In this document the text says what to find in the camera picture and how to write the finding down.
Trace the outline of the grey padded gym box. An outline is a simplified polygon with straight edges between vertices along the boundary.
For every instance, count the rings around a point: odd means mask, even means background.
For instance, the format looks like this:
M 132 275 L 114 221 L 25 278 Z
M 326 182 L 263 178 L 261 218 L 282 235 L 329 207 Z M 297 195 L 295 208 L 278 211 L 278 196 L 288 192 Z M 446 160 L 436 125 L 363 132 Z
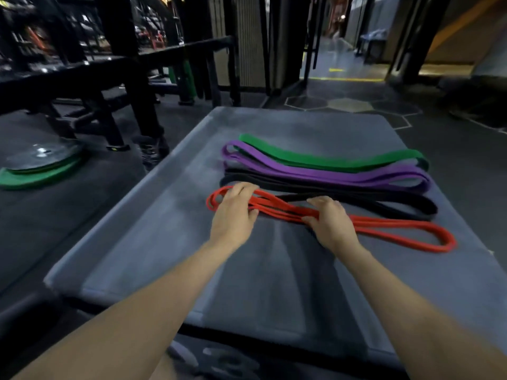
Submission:
M 192 255 L 209 236 L 206 198 L 223 176 L 222 147 L 251 134 L 285 150 L 366 158 L 405 148 L 381 115 L 214 108 L 48 272 L 54 292 L 108 307 Z M 440 189 L 435 222 L 458 242 L 449 253 L 361 243 L 409 287 L 507 353 L 507 274 Z M 400 364 L 346 268 L 303 226 L 259 217 L 248 242 L 219 268 L 185 326 L 330 357 Z

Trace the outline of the person's right hand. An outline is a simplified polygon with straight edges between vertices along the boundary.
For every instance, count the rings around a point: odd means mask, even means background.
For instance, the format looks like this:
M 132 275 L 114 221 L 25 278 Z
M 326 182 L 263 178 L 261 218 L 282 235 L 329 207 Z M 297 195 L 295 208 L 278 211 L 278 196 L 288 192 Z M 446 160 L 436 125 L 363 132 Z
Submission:
M 342 258 L 361 247 L 352 220 L 338 201 L 321 196 L 308 198 L 307 203 L 318 211 L 318 215 L 311 216 L 320 220 L 323 229 L 315 236 L 326 249 Z

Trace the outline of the black resistance band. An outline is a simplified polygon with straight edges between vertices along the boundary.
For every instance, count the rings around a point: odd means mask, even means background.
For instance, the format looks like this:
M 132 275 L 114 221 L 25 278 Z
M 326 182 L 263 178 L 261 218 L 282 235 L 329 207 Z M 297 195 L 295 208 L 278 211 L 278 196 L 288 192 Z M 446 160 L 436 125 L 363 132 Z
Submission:
M 431 199 L 416 193 L 336 185 L 227 168 L 219 181 L 219 186 L 224 187 L 234 182 L 249 182 L 265 191 L 281 192 L 278 198 L 287 203 L 328 196 L 387 219 L 431 221 L 439 211 Z

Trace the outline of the green resistance band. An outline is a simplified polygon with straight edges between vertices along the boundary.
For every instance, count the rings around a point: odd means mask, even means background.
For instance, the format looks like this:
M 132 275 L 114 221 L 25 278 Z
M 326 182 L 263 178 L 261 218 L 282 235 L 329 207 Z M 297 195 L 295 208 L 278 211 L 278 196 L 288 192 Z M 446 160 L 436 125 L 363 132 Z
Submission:
M 429 161 L 421 152 L 413 149 L 396 150 L 362 159 L 339 159 L 284 150 L 250 134 L 241 134 L 239 141 L 257 149 L 278 163 L 291 167 L 358 173 L 414 160 L 418 168 L 425 172 L 429 171 Z

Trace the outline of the green upright weight plate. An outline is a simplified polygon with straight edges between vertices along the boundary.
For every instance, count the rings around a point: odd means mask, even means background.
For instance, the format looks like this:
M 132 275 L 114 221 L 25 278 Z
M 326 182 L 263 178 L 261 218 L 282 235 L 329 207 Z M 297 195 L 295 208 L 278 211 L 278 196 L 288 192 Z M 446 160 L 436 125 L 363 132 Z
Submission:
M 188 60 L 168 67 L 168 76 L 171 83 L 176 85 L 177 94 L 179 95 L 179 105 L 193 106 L 197 93 Z

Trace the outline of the purple resistance band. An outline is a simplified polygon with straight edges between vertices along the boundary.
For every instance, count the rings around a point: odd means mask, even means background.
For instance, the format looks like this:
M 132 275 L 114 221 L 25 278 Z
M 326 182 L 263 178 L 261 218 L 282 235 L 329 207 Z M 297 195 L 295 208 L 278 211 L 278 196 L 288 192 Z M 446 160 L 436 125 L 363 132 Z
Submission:
M 433 184 L 428 172 L 418 168 L 414 160 L 402 161 L 365 172 L 348 173 L 282 165 L 239 140 L 226 143 L 221 149 L 221 154 L 225 162 L 232 161 L 252 171 L 270 176 L 415 193 L 426 193 Z

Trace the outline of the black metal weight rack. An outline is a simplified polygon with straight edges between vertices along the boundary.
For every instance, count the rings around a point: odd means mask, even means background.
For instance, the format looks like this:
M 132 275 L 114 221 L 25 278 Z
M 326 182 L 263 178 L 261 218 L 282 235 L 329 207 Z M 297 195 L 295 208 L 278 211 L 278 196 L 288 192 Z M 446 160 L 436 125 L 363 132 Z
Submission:
M 160 137 L 164 129 L 156 110 L 156 93 L 169 94 L 149 81 L 149 71 L 189 60 L 202 72 L 197 95 L 221 106 L 214 53 L 228 49 L 228 77 L 232 106 L 241 106 L 236 70 L 237 38 L 207 38 L 201 29 L 186 27 L 177 43 L 176 23 L 169 5 L 140 0 L 162 20 L 167 46 L 141 51 L 135 30 L 133 0 L 0 0 L 0 116 L 19 110 L 42 114 L 50 128 L 64 139 L 76 134 L 102 136 L 112 151 L 126 151 L 112 113 L 130 105 L 139 135 Z M 110 56 L 87 57 L 77 18 L 63 2 L 94 9 L 98 28 Z

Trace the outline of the person's left forearm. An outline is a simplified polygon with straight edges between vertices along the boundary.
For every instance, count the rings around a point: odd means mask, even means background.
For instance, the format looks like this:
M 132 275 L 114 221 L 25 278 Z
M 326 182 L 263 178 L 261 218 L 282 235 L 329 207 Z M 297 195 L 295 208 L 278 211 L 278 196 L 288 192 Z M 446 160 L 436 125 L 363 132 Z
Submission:
M 237 249 L 206 242 L 171 271 L 80 326 L 11 380 L 149 380 L 203 289 Z

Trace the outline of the grey weight plate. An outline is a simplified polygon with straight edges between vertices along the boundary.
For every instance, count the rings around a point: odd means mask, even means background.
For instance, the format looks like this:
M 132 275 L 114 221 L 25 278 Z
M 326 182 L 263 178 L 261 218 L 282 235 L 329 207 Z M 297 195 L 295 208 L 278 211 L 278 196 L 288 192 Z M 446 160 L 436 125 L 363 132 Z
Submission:
M 59 139 L 53 142 L 34 144 L 28 149 L 6 158 L 3 166 L 14 173 L 42 172 L 62 166 L 79 158 L 85 150 L 84 144 L 76 139 Z

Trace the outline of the person's left hand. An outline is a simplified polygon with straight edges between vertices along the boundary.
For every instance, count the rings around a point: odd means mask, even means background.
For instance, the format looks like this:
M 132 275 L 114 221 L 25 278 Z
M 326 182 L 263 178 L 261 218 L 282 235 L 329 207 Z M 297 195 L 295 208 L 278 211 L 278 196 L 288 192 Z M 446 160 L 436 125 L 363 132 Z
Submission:
M 228 189 L 212 220 L 209 244 L 232 253 L 250 237 L 253 229 L 248 227 L 249 202 L 257 185 L 239 182 Z

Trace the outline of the person's right forearm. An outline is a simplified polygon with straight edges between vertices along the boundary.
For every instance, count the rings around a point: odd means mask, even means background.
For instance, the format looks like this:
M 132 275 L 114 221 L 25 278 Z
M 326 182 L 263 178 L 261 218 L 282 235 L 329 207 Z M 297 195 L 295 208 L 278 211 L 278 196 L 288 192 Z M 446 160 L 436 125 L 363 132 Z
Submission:
M 359 243 L 333 243 L 411 380 L 507 380 L 507 356 L 441 313 Z

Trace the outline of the blue table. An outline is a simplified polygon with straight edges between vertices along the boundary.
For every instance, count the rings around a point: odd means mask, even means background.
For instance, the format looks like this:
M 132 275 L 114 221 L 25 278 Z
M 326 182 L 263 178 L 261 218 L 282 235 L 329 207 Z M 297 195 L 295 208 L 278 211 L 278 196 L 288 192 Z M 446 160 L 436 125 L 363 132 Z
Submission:
M 387 43 L 388 33 L 387 29 L 376 29 L 360 35 L 356 54 L 358 56 L 370 54 L 381 56 Z

